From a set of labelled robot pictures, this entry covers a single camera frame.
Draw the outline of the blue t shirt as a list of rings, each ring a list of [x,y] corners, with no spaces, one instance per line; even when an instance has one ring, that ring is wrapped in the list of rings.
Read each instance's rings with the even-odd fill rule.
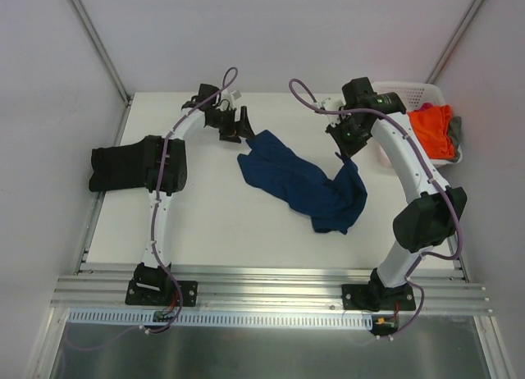
[[[337,154],[341,168],[331,179],[269,130],[247,139],[246,144],[249,153],[237,157],[244,181],[308,216],[315,232],[345,235],[363,213],[368,192],[351,159]]]

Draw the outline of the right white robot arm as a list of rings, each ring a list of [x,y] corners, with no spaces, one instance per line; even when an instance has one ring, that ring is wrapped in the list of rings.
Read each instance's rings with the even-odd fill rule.
[[[406,207],[392,227],[395,242],[366,284],[345,284],[346,310],[415,310],[409,278],[433,249],[450,237],[460,237],[459,219],[467,203],[463,188],[453,188],[427,156],[409,120],[415,109],[410,84],[373,84],[367,77],[345,84],[341,99],[319,105],[328,112],[326,132],[341,154],[351,158],[370,139],[382,148],[403,187]]]

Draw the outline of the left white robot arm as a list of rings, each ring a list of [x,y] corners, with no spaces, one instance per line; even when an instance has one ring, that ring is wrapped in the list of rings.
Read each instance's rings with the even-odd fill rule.
[[[165,135],[144,139],[144,186],[148,190],[148,240],[134,280],[155,304],[169,300],[175,281],[171,275],[171,221],[176,196],[188,177],[186,141],[196,132],[211,127],[219,140],[239,144],[254,137],[247,107],[235,107],[240,95],[223,83],[220,88],[201,84],[199,91],[183,104],[177,122]]]

